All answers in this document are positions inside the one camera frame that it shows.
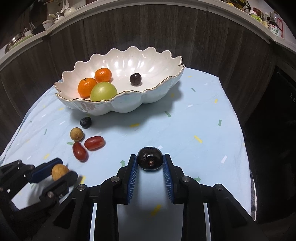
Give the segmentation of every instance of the scalloped bowl rim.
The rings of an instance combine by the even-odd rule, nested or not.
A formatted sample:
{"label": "scalloped bowl rim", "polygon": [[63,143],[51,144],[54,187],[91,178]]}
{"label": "scalloped bowl rim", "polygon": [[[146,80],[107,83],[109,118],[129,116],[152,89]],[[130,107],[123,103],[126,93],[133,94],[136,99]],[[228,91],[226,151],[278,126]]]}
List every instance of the scalloped bowl rim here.
{"label": "scalloped bowl rim", "polygon": [[[130,46],[130,47],[128,47],[126,50],[123,50],[123,51],[120,51],[119,49],[116,49],[116,48],[112,48],[112,49],[110,49],[110,50],[108,51],[108,53],[106,53],[106,54],[104,54],[104,55],[101,55],[101,54],[98,54],[98,53],[94,53],[94,54],[89,58],[88,61],[86,61],[86,62],[84,62],[84,61],[77,61],[77,62],[74,64],[74,69],[73,69],[72,71],[64,71],[64,72],[73,72],[73,71],[75,70],[75,66],[76,66],[77,63],[79,63],[79,62],[82,62],[82,63],[88,63],[89,61],[91,61],[91,58],[92,58],[94,55],[106,56],[106,55],[109,54],[109,52],[112,51],[112,50],[118,50],[118,51],[120,51],[120,52],[125,52],[125,51],[127,51],[129,48],[132,48],[132,47],[135,47],[137,50],[139,50],[136,46]],[[171,52],[170,50],[165,50],[165,51],[169,51],[169,52],[170,52],[170,57],[171,57],[171,59],[174,59],[174,58],[172,57],[172,52]],[[151,89],[146,89],[146,90],[144,90],[144,91],[134,91],[134,90],[131,90],[131,91],[123,91],[123,92],[120,92],[120,93],[116,94],[116,95],[115,95],[114,97],[112,97],[110,100],[101,100],[101,101],[91,101],[91,100],[86,100],[86,99],[83,99],[83,98],[65,99],[64,97],[60,96],[58,93],[55,93],[55,95],[56,95],[58,98],[61,98],[61,99],[65,100],[65,101],[70,101],[70,102],[71,102],[71,101],[77,100],[77,101],[83,101],[83,102],[84,102],[84,101],[87,101],[87,102],[91,102],[91,103],[97,103],[97,104],[99,104],[99,103],[107,103],[107,102],[110,102],[110,101],[114,100],[115,98],[117,98],[117,97],[119,97],[119,96],[123,96],[123,95],[125,95],[125,94],[132,93],[132,92],[135,92],[135,93],[145,93],[145,92],[147,92],[147,91],[151,91],[151,90],[156,89],[158,86],[160,86],[161,84],[163,84],[164,82],[166,82],[166,81],[169,80],[170,78],[177,77],[178,75],[180,75],[180,73],[183,72],[183,70],[184,70],[184,68],[185,68],[185,64],[182,64],[182,56],[177,56],[177,57],[175,57],[175,58],[178,58],[178,57],[181,58],[181,59],[180,59],[180,63],[178,64],[178,66],[179,66],[179,67],[182,67],[181,70],[178,72],[178,74],[173,75],[173,76],[168,76],[167,78],[165,78],[164,80],[162,80],[160,83],[158,83],[155,87],[153,87],[153,88],[151,88]],[[63,81],[60,82],[60,83],[63,83],[63,82],[64,82],[64,76],[63,76],[64,72],[62,73],[62,79],[63,79]],[[56,83],[57,83],[57,82],[54,83],[54,87],[56,88],[56,90],[57,90],[59,93],[61,93],[61,91],[60,91],[60,90],[58,89],[58,87],[56,86]]]}

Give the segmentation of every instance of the mandarin orange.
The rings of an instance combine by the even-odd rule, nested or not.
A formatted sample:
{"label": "mandarin orange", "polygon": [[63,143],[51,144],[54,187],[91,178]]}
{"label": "mandarin orange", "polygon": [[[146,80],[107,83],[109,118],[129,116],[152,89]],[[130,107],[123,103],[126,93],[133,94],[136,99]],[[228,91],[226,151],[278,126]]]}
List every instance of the mandarin orange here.
{"label": "mandarin orange", "polygon": [[112,77],[112,73],[111,73],[111,70],[108,68],[98,69],[94,74],[94,78],[98,83],[109,82],[111,80],[111,77]]}
{"label": "mandarin orange", "polygon": [[77,91],[82,98],[89,98],[96,84],[97,82],[94,78],[84,78],[79,82]]}

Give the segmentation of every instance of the fruit bowl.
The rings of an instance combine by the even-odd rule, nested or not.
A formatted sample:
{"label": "fruit bowl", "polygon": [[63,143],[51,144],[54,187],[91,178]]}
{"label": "fruit bowl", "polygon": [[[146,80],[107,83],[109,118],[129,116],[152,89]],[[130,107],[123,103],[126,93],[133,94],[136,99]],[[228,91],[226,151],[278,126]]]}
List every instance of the fruit bowl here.
{"label": "fruit bowl", "polygon": [[[98,102],[82,99],[77,91],[79,82],[88,77],[94,78],[96,70],[109,68],[110,82],[118,94],[110,100]],[[185,65],[182,57],[172,58],[169,50],[162,53],[149,47],[139,50],[132,46],[125,51],[111,49],[106,55],[93,54],[89,61],[78,61],[73,71],[62,73],[62,82],[54,84],[59,100],[71,109],[79,109],[91,115],[104,115],[110,111],[127,113],[142,103],[153,103],[166,95],[183,74]],[[130,76],[140,73],[142,82],[138,86],[130,83]]]}

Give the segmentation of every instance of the dark plum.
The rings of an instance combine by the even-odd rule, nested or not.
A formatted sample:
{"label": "dark plum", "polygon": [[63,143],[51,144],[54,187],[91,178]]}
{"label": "dark plum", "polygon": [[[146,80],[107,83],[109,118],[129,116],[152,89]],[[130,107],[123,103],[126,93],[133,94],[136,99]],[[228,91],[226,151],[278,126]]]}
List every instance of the dark plum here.
{"label": "dark plum", "polygon": [[86,116],[80,120],[80,125],[82,128],[87,129],[91,126],[91,118]]}
{"label": "dark plum", "polygon": [[137,161],[142,169],[152,171],[161,167],[163,155],[157,148],[148,146],[138,152]]}
{"label": "dark plum", "polygon": [[130,82],[133,85],[139,85],[141,81],[142,81],[142,76],[139,73],[135,73],[130,76]]}

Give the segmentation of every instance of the table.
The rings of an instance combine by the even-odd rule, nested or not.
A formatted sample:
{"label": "table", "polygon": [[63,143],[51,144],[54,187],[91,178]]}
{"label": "table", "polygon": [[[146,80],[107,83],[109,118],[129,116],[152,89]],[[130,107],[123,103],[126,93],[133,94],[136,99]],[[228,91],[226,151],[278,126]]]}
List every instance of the table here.
{"label": "table", "polygon": [[[101,135],[106,145],[88,151],[85,163],[75,159],[69,133],[80,127],[79,121],[86,114],[65,107],[55,92],[51,87],[30,108],[1,155],[0,164],[21,159],[37,166],[59,157],[82,177],[83,183],[94,186],[116,175],[131,154],[154,146],[163,154],[169,153],[174,165],[201,184],[223,184],[251,212],[244,138],[218,77],[185,68],[180,81],[161,100],[142,104],[130,113],[91,117],[93,124],[84,130],[85,137]],[[19,209],[36,203],[51,182],[50,176],[39,184],[28,183],[13,202]],[[131,203],[118,206],[120,241],[178,241],[182,215],[183,206],[171,204],[167,197],[162,170],[146,172],[139,168]]]}

